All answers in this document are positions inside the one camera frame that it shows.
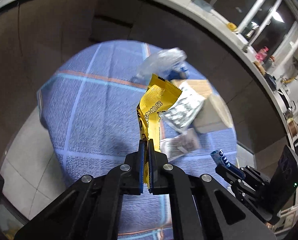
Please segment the yellow mug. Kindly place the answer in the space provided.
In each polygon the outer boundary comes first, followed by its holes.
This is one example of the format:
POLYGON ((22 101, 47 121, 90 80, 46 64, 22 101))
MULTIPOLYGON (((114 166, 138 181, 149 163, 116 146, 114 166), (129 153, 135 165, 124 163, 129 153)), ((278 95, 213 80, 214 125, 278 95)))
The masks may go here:
POLYGON ((227 28, 232 32, 237 31, 237 26, 231 22, 227 23, 227 28))

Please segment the small white printed wrapper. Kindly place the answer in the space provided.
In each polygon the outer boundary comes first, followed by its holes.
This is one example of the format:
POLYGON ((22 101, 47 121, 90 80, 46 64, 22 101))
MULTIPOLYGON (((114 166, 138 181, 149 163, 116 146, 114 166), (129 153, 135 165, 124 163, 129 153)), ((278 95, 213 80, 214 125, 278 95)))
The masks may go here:
POLYGON ((199 148, 199 137, 193 128, 188 129, 174 138, 166 138, 160 141, 160 150, 167 155, 169 162, 199 148))

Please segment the dark kitchen cabinets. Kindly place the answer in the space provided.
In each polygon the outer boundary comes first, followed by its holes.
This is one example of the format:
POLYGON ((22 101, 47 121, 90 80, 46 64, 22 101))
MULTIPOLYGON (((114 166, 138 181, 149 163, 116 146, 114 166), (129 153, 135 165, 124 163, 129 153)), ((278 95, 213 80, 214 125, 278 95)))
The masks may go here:
POLYGON ((259 169, 291 143, 256 68, 194 14, 164 0, 18 0, 0 10, 0 167, 56 69, 94 43, 120 39, 183 49, 228 104, 238 143, 259 169))

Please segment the wooden pot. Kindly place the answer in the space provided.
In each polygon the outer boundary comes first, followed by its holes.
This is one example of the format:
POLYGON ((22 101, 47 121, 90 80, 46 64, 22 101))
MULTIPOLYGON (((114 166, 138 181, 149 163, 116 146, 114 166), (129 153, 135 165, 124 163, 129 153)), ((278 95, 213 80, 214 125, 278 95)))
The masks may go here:
POLYGON ((287 126, 291 137, 296 137, 298 135, 298 123, 293 118, 289 118, 287 120, 287 126))

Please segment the pink bottle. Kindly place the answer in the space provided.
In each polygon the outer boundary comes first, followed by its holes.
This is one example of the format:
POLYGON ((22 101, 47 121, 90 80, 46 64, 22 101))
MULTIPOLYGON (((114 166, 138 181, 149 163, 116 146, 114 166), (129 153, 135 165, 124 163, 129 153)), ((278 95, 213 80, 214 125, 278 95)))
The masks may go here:
POLYGON ((255 55, 257 61, 261 62, 267 57, 268 48, 263 47, 261 48, 255 55))

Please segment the brown cardboard box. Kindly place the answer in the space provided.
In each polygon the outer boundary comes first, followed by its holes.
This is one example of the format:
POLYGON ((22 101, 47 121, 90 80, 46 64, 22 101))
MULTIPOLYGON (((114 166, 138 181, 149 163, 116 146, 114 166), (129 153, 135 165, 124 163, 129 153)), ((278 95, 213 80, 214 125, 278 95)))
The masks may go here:
POLYGON ((227 104, 220 95, 212 91, 208 80, 172 80, 178 88, 184 82, 205 98, 201 110, 193 120, 193 127, 197 132, 209 133, 234 127, 227 104))

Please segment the blue candy wrapper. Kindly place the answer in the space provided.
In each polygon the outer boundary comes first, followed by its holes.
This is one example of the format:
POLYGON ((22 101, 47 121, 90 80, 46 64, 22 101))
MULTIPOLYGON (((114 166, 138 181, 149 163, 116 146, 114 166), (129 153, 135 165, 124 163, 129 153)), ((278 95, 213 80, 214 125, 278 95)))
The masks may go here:
POLYGON ((222 150, 215 150, 213 152, 211 152, 211 157, 214 160, 214 162, 216 163, 216 165, 222 165, 226 168, 229 168, 230 162, 227 160, 225 154, 223 153, 222 150))

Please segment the blue plaid tablecloth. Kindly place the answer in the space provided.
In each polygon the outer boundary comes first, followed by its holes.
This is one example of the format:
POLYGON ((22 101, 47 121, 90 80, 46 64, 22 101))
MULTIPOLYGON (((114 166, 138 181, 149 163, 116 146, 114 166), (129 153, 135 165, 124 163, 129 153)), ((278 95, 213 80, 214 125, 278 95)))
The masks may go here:
MULTIPOLYGON (((138 150, 136 107, 147 86, 136 81, 137 68, 162 48, 117 40, 98 43, 73 55, 37 92, 40 121, 48 130, 66 187, 85 174, 106 175, 138 150)), ((215 172, 210 156, 223 150, 236 162, 234 128, 198 134, 200 148, 174 160, 185 173, 215 172)), ((146 185, 140 196, 126 195, 118 239, 173 239, 169 195, 154 196, 146 185)))

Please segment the silver printed wrapper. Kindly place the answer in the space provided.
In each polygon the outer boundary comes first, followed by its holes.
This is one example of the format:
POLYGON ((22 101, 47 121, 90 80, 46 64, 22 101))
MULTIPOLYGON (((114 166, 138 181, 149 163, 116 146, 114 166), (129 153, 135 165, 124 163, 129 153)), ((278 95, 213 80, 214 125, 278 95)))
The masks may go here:
POLYGON ((202 109, 205 97, 198 94, 186 81, 180 84, 179 89, 182 93, 177 101, 161 117, 174 130, 183 133, 202 109))

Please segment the yellow snack wrapper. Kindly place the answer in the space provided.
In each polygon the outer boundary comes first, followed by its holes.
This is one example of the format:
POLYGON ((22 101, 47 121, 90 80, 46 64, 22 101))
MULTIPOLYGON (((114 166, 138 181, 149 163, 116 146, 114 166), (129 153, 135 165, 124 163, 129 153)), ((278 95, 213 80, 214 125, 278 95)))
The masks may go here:
POLYGON ((147 91, 136 108, 140 139, 153 141, 154 150, 160 152, 160 115, 172 107, 182 91, 170 81, 153 74, 147 91))

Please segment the clear plastic bag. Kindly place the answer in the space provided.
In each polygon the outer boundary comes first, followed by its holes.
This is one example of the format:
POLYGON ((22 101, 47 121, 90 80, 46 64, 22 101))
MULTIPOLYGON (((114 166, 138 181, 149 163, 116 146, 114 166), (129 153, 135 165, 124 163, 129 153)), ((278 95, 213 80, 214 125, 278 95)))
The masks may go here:
POLYGON ((148 56, 136 70, 135 77, 139 80, 148 80, 152 74, 169 73, 175 66, 183 64, 186 53, 179 48, 163 49, 148 56))

